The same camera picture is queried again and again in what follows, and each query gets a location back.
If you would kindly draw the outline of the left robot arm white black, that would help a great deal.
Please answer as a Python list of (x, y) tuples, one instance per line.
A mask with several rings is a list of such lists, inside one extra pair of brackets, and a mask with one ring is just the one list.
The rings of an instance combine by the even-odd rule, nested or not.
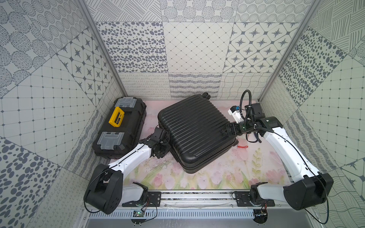
[(170, 152), (170, 134), (162, 128), (155, 128), (153, 134), (139, 141), (134, 149), (122, 158), (108, 165), (98, 165), (86, 188), (83, 202), (98, 211), (111, 214), (119, 204), (148, 204), (148, 187), (133, 182), (124, 185), (124, 180), (135, 168), (150, 157), (162, 158)]

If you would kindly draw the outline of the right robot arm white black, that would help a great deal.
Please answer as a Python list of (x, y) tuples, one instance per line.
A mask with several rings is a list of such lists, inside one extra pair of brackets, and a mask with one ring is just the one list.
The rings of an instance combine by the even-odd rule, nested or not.
[(303, 155), (277, 118), (228, 123), (221, 131), (228, 136), (258, 133), (273, 147), (291, 176), (292, 184), (288, 186), (267, 182), (252, 185), (250, 201), (253, 205), (261, 206), (268, 200), (276, 200), (300, 211), (327, 201), (333, 178), (328, 173), (322, 173)]

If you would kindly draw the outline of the black hard-shell suitcase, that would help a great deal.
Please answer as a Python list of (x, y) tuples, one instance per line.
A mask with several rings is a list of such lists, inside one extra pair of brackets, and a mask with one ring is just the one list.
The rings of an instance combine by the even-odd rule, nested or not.
[(211, 103), (210, 95), (193, 95), (158, 113), (158, 123), (169, 134), (171, 154), (186, 173), (193, 174), (238, 144), (223, 133), (229, 120)]

